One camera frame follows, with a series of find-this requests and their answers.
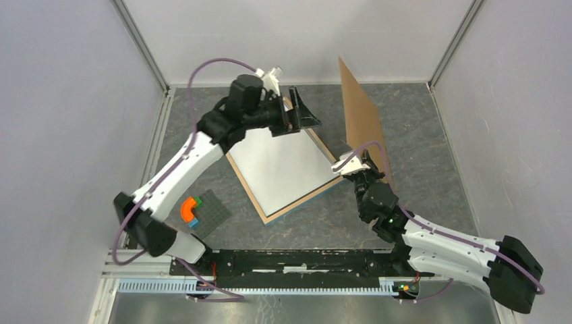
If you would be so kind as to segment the brown frame backing board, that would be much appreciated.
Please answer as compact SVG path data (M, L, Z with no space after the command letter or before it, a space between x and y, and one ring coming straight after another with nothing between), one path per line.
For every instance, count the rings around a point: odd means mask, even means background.
M342 59L339 59L341 90L345 114L346 143L357 149L368 143L366 150L380 171L385 172L388 182L394 185L384 135L378 116L378 107L370 100L366 91L351 73Z

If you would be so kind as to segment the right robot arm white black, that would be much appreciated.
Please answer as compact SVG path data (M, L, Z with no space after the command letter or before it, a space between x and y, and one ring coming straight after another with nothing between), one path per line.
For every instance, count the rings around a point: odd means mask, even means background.
M543 267L521 240L463 234L404 209L368 153L347 153L332 170L353 182L360 219L394 245L389 265L397 275L442 275L521 314L531 313L536 296L545 292Z

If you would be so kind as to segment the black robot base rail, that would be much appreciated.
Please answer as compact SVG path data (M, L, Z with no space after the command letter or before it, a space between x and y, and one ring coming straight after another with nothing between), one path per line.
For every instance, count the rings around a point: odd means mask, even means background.
M220 288L375 288L417 274L387 249L213 250L192 268Z

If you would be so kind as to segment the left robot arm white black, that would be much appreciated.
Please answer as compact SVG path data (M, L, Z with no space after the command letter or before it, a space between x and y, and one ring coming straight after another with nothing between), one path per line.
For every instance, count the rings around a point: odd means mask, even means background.
M289 87L285 106L277 79L270 74L242 74L229 86L226 97L205 113L180 150L147 184L132 194L113 199L120 230L152 257L183 259L196 275L212 266L206 245L193 234L165 223L170 210L196 179L246 137L248 130L267 128L272 136L300 132L321 124L304 105L297 88Z

